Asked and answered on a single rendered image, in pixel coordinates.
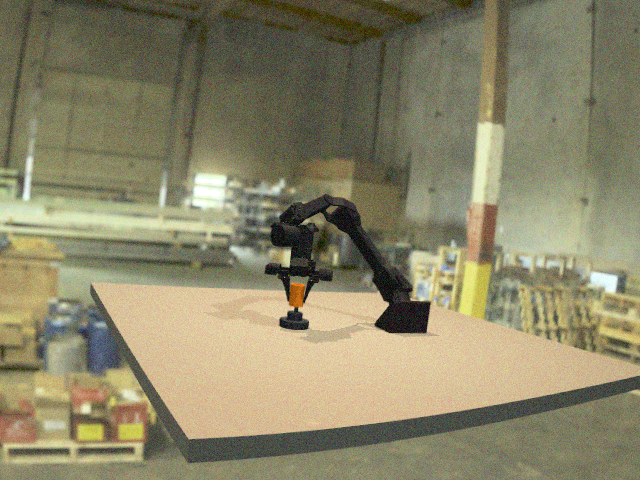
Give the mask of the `grey round pedestal with dark shaft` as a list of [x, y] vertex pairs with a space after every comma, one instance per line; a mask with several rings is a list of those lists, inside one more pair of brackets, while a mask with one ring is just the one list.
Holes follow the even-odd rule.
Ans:
[[309, 320], [302, 318], [302, 315], [303, 312], [294, 307], [294, 310], [287, 311], [287, 316], [279, 318], [279, 326], [291, 330], [306, 330], [309, 326]]

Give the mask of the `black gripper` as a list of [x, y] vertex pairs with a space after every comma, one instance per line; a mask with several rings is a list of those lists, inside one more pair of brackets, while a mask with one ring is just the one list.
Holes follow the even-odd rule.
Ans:
[[[310, 259], [311, 259], [312, 248], [301, 248], [301, 247], [294, 247], [293, 246], [291, 248], [290, 261], [292, 259], [292, 255], [298, 255], [298, 257], [305, 258], [305, 254], [309, 254], [310, 255]], [[289, 295], [290, 295], [290, 276], [288, 276], [289, 275], [289, 269], [290, 269], [290, 267], [289, 268], [288, 267], [281, 267], [281, 264], [268, 263], [265, 266], [265, 272], [264, 272], [264, 274], [267, 274], [267, 275], [276, 275], [276, 274], [278, 274], [278, 279], [282, 280], [282, 283], [283, 283], [284, 288], [285, 288], [287, 302], [289, 302]], [[307, 282], [307, 287], [306, 287], [306, 291], [305, 291], [305, 295], [304, 295], [303, 304], [305, 304], [305, 301], [306, 301], [306, 299], [308, 297], [308, 294], [309, 294], [311, 288], [313, 287], [314, 283], [318, 283], [319, 279], [321, 281], [330, 281], [331, 282], [332, 278], [333, 278], [333, 271], [331, 269], [322, 269], [322, 268], [320, 268], [319, 271], [315, 271], [314, 273], [308, 272], [307, 276], [309, 276], [309, 279], [308, 279], [308, 282]]]

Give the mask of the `orange knob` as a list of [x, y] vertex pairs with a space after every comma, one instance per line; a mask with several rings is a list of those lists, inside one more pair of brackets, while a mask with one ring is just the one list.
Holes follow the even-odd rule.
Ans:
[[296, 308], [303, 307], [304, 292], [305, 292], [305, 285], [291, 284], [288, 306], [296, 307]]

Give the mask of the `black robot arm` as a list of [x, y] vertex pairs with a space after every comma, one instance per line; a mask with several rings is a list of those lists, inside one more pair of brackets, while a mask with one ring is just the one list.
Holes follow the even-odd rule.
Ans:
[[[326, 209], [331, 205], [339, 207], [330, 214]], [[392, 300], [411, 301], [408, 293], [413, 291], [412, 284], [395, 267], [385, 261], [361, 226], [361, 218], [356, 206], [343, 197], [324, 194], [304, 204], [293, 203], [279, 216], [280, 222], [274, 222], [271, 225], [271, 243], [277, 247], [312, 248], [314, 232], [319, 232], [319, 229], [315, 223], [300, 224], [320, 212], [328, 222], [350, 236], [374, 271], [372, 280], [384, 301], [389, 304]], [[308, 272], [315, 272], [316, 260], [310, 259], [308, 255], [305, 254], [305, 258], [292, 255], [290, 276], [307, 277]]]

